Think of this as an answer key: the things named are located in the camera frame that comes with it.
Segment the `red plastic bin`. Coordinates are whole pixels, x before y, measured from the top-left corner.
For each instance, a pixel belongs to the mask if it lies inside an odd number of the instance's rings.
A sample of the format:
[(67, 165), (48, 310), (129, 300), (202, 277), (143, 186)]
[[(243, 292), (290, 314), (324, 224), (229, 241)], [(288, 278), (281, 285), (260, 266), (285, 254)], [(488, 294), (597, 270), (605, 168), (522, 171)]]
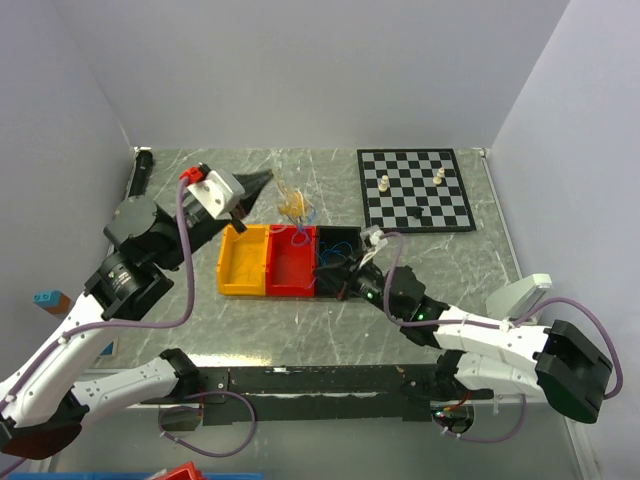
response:
[(313, 297), (316, 228), (270, 225), (266, 260), (266, 295)]

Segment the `yellow plastic bin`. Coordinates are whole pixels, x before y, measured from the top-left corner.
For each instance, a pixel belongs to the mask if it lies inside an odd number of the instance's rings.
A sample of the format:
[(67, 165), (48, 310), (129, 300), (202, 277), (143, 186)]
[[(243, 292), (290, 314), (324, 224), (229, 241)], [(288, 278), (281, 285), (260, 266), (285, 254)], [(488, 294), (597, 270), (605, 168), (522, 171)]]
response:
[(222, 232), (216, 267), (218, 292), (224, 296), (265, 296), (267, 225), (248, 225), (238, 233), (232, 226)]

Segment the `black plastic bin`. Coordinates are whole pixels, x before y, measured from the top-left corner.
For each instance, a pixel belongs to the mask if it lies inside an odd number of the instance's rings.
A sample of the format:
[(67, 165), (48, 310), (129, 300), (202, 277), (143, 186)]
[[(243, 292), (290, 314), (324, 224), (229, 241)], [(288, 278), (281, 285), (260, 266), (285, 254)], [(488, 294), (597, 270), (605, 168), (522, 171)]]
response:
[(316, 267), (320, 277), (315, 278), (315, 298), (335, 298), (343, 289), (349, 274), (344, 266), (361, 249), (361, 228), (356, 226), (316, 227)]

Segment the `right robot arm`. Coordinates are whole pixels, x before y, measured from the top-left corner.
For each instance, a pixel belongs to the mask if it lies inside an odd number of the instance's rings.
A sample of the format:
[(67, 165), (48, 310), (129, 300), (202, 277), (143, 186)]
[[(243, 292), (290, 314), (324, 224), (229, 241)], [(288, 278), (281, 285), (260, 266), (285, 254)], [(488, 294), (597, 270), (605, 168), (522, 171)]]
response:
[(408, 266), (383, 273), (352, 257), (330, 275), (338, 299), (357, 296), (390, 314), (412, 343), (452, 353), (436, 375), (445, 397), (467, 390), (523, 395), (545, 400), (574, 421), (597, 421), (613, 364), (574, 324), (515, 325), (470, 314), (427, 296)]

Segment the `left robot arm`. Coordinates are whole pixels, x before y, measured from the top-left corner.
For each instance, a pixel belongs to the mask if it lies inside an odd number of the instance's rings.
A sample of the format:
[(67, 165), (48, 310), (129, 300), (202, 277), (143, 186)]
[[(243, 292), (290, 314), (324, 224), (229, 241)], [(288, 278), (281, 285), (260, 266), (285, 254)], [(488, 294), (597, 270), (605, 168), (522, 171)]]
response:
[(199, 397), (199, 371), (178, 348), (97, 381), (80, 378), (122, 331), (187, 321), (195, 304), (193, 253), (226, 226), (244, 232), (243, 219), (273, 177), (270, 170), (230, 174), (200, 164), (181, 175), (173, 215), (146, 195), (118, 206), (104, 229), (113, 253), (58, 328), (1, 384), (2, 453), (46, 459), (108, 414)]

